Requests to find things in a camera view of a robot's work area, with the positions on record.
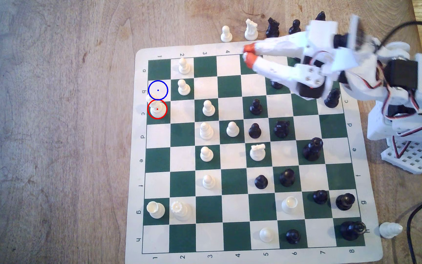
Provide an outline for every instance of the wooden table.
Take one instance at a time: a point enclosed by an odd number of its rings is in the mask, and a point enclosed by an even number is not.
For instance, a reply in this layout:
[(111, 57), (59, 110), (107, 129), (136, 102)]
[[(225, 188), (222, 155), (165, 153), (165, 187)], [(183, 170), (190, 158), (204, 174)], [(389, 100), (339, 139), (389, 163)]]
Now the wooden table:
[[(245, 19), (261, 39), (271, 16), (282, 35), (325, 10), (348, 27), (351, 13), (382, 38), (414, 19), (410, 1), (28, 1), (0, 0), (0, 263), (122, 263), (135, 53), (220, 42)], [(397, 39), (420, 51), (415, 27)], [(373, 102), (359, 102), (366, 133)], [(406, 225), (422, 202), (422, 175), (380, 159), (366, 139), (379, 221)], [(422, 211), (413, 223), (422, 263)], [(409, 263), (406, 234), (383, 240), (382, 263)]]

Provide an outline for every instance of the black pawn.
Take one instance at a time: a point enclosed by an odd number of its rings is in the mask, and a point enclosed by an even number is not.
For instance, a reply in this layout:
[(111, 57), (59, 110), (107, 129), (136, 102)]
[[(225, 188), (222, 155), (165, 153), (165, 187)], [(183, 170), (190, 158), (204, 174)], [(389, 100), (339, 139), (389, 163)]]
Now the black pawn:
[(290, 187), (296, 181), (296, 177), (294, 177), (294, 171), (291, 169), (286, 169), (281, 175), (279, 176), (279, 182), (284, 187)]
[(256, 116), (261, 114), (263, 111), (263, 107), (260, 104), (260, 100), (253, 99), (252, 105), (250, 106), (250, 112)]
[(328, 192), (325, 190), (318, 190), (314, 192), (314, 202), (324, 204), (328, 200)]
[(339, 231), (344, 239), (353, 241), (366, 232), (366, 225), (361, 221), (346, 221), (341, 224)]
[(354, 195), (350, 193), (346, 193), (344, 195), (340, 195), (336, 198), (336, 206), (338, 209), (342, 211), (349, 210), (351, 206), (353, 206), (353, 203), (355, 203), (356, 198)]
[(321, 138), (313, 138), (302, 149), (302, 155), (304, 155), (304, 158), (306, 158), (308, 161), (316, 161), (322, 153), (323, 146), (324, 142)]
[(265, 189), (268, 186), (268, 179), (263, 175), (259, 175), (255, 178), (255, 186), (258, 189)]
[(299, 231), (291, 229), (286, 233), (286, 240), (290, 244), (297, 244), (301, 240), (301, 234), (299, 234)]
[(301, 32), (301, 21), (299, 21), (299, 19), (295, 19), (293, 21), (293, 26), (289, 28), (289, 31), (287, 32), (289, 35), (297, 33), (297, 32)]
[(329, 108), (335, 108), (339, 103), (339, 95), (340, 91), (338, 89), (331, 90), (324, 100), (325, 105)]
[(253, 123), (249, 129), (249, 136), (253, 139), (257, 139), (262, 134), (262, 130), (257, 123)]

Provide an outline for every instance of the blue circle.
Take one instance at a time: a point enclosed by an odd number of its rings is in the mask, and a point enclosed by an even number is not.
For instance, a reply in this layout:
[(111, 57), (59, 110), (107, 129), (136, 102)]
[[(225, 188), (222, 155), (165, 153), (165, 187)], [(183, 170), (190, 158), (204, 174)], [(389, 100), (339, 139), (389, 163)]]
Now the blue circle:
[[(165, 86), (166, 86), (166, 88), (167, 88), (167, 93), (166, 93), (166, 95), (164, 96), (164, 97), (162, 97), (161, 99), (156, 99), (156, 98), (154, 98), (154, 97), (152, 97), (151, 96), (151, 93), (149, 93), (149, 88), (151, 87), (151, 85), (153, 84), (153, 83), (155, 83), (155, 82), (161, 82), (161, 83), (163, 83)], [(149, 94), (149, 96), (152, 98), (152, 99), (154, 99), (154, 100), (156, 100), (156, 101), (160, 101), (160, 100), (163, 100), (168, 94), (169, 94), (169, 87), (166, 85), (166, 83), (165, 82), (163, 82), (163, 81), (161, 81), (161, 80), (155, 80), (155, 81), (153, 81), (152, 83), (150, 83), (149, 84), (149, 86), (148, 86), (148, 94)]]

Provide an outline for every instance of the red circle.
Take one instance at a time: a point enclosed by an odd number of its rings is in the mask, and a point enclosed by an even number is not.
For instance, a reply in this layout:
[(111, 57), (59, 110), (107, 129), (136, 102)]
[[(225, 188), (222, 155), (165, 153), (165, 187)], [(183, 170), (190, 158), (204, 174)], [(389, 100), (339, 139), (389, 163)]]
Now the red circle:
[(149, 112), (149, 105), (152, 103), (152, 102), (154, 102), (154, 101), (157, 101), (157, 100), (151, 100), (150, 102), (149, 102), (149, 104), (148, 104), (148, 109), (147, 109), (147, 111), (148, 111), (148, 115), (150, 116), (150, 117), (152, 117), (152, 118), (154, 118), (154, 119), (161, 119), (162, 117), (165, 117), (166, 115), (167, 115), (167, 111), (169, 110), (168, 109), (168, 107), (167, 107), (167, 104), (163, 101), (163, 100), (160, 100), (162, 103), (164, 103), (164, 105), (166, 106), (166, 113), (163, 115), (163, 116), (161, 116), (161, 117), (153, 117), (152, 115), (151, 115), (151, 113)]

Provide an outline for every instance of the chess board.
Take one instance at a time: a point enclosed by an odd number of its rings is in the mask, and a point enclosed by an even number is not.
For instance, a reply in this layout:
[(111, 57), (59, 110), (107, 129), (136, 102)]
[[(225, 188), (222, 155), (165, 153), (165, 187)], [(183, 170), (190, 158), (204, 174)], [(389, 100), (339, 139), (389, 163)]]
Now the chess board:
[[(382, 245), (357, 101), (342, 89), (340, 103), (330, 109), (321, 99), (302, 99), (286, 87), (274, 89), (243, 62), (242, 48), (248, 43), (150, 48), (137, 53), (126, 264), (379, 260)], [(191, 65), (190, 73), (179, 73), (180, 57)], [(263, 57), (295, 64), (292, 58)], [(179, 79), (190, 85), (188, 95), (178, 93)], [(148, 89), (167, 105), (160, 119), (148, 114)], [(249, 111), (255, 98), (263, 106), (259, 116)], [(216, 109), (210, 117), (202, 113), (207, 99)], [(273, 133), (278, 120), (290, 122), (289, 135), (283, 139)], [(231, 121), (240, 128), (235, 138), (226, 134)], [(208, 141), (199, 136), (202, 122), (214, 130)], [(252, 123), (262, 129), (257, 139), (248, 135)], [(309, 162), (301, 152), (313, 137), (323, 139), (324, 149), (318, 160)], [(249, 156), (250, 146), (261, 143), (266, 156), (256, 162)], [(203, 146), (214, 153), (210, 162), (200, 159)], [(279, 183), (285, 169), (295, 172), (290, 187)], [(213, 189), (202, 186), (206, 174), (216, 179)], [(265, 189), (255, 187), (258, 175), (267, 177)], [(329, 192), (326, 204), (313, 201), (316, 190)], [(353, 194), (356, 202), (341, 211), (335, 200), (345, 193)], [(281, 208), (288, 196), (298, 200), (291, 214)], [(146, 211), (150, 201), (165, 206), (162, 218), (154, 219)], [(174, 201), (190, 206), (188, 220), (173, 217)], [(368, 231), (355, 241), (344, 240), (339, 227), (347, 220), (363, 221)], [(263, 227), (275, 234), (270, 243), (258, 236)], [(300, 232), (299, 243), (286, 241), (289, 229)]]

